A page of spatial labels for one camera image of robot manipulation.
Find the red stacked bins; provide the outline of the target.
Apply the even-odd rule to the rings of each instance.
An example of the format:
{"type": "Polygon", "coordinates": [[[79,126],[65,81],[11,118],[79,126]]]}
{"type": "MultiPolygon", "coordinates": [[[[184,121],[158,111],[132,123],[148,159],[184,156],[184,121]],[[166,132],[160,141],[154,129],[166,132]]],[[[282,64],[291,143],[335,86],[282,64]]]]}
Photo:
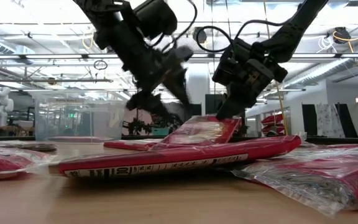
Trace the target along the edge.
{"type": "Polygon", "coordinates": [[[261,121],[262,123],[262,133],[264,136],[268,136],[269,133],[274,132],[279,136],[285,134],[285,127],[283,123],[282,114],[276,114],[266,117],[261,121]]]}

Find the red popcorn bag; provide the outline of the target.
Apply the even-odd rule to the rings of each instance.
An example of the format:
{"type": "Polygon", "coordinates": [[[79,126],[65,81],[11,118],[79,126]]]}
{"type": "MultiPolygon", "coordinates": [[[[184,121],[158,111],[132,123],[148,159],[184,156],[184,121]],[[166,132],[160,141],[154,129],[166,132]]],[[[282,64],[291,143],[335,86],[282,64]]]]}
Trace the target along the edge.
{"type": "Polygon", "coordinates": [[[141,139],[141,140],[115,140],[106,141],[103,146],[113,149],[123,149],[130,151],[148,151],[152,146],[160,143],[160,139],[141,139]]]}
{"type": "Polygon", "coordinates": [[[37,152],[55,152],[57,146],[51,143],[38,141],[0,141],[0,147],[18,148],[37,152]]]}
{"type": "Polygon", "coordinates": [[[193,116],[150,150],[225,144],[229,142],[239,123],[239,118],[218,120],[213,115],[193,116]]]}
{"type": "Polygon", "coordinates": [[[299,147],[233,169],[329,217],[358,210],[358,144],[299,147]]]}
{"type": "Polygon", "coordinates": [[[17,177],[55,158],[54,155],[28,149],[0,147],[0,180],[17,177]]]}
{"type": "Polygon", "coordinates": [[[50,164],[50,174],[65,177],[112,179],[200,169],[287,154],[301,145],[299,136],[278,136],[248,141],[186,146],[128,154],[101,154],[76,157],[50,164]]]}

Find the white patterned cloth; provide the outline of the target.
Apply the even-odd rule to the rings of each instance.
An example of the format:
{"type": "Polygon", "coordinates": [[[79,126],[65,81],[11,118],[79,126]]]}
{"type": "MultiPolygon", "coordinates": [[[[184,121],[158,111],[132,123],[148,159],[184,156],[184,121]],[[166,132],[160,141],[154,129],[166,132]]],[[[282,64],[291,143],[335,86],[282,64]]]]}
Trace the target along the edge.
{"type": "Polygon", "coordinates": [[[316,105],[317,134],[329,138],[341,136],[335,106],[329,104],[316,105]]]}

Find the clear plastic bin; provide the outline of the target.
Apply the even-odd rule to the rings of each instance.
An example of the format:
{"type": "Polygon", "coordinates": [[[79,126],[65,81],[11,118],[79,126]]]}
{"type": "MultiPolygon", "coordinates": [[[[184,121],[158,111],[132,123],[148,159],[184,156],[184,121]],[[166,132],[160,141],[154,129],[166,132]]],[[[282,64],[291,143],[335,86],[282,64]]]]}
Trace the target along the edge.
{"type": "Polygon", "coordinates": [[[120,139],[124,112],[122,100],[41,96],[35,99],[35,139],[56,142],[120,139]]]}

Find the black partition panel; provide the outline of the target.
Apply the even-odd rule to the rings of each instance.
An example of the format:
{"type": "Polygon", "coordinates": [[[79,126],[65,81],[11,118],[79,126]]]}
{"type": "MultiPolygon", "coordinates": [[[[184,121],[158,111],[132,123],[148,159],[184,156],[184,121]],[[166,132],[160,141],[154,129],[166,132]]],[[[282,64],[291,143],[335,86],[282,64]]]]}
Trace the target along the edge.
{"type": "Polygon", "coordinates": [[[302,104],[303,126],[308,136],[316,136],[317,129],[317,115],[315,105],[302,104]]]}

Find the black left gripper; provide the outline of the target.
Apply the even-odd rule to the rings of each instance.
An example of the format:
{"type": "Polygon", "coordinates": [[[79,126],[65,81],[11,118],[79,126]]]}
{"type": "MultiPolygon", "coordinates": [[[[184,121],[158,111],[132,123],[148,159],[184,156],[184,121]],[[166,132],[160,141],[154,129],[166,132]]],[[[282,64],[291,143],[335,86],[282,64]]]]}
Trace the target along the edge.
{"type": "Polygon", "coordinates": [[[176,18],[151,21],[107,18],[96,21],[96,42],[99,47],[112,48],[123,62],[122,69],[131,72],[137,80],[137,86],[143,90],[127,101],[129,111],[144,110],[171,123],[181,122],[177,103],[164,103],[160,94],[150,92],[163,84],[188,108],[191,103],[185,86],[187,69],[181,63],[187,61],[193,51],[189,47],[179,47],[163,53],[144,40],[172,34],[176,29],[176,18]]]}

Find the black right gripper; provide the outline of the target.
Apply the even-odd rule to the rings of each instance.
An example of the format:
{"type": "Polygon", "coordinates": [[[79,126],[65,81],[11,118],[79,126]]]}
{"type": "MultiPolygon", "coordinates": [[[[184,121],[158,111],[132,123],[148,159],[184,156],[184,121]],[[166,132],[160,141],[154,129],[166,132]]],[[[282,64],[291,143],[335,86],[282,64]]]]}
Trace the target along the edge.
{"type": "Polygon", "coordinates": [[[243,116],[272,80],[282,82],[288,74],[272,57],[265,56],[260,43],[253,45],[235,38],[223,52],[213,81],[224,85],[227,93],[217,107],[216,118],[243,116]]]}

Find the black monitor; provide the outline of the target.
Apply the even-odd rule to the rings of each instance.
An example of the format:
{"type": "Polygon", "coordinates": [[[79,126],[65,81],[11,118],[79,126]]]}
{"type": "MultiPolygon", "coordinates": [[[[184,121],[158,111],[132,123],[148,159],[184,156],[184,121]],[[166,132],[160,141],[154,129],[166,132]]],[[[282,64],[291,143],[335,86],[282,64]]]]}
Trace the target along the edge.
{"type": "Polygon", "coordinates": [[[227,95],[225,93],[220,95],[205,95],[205,111],[206,114],[216,114],[223,102],[226,100],[227,95]]]}

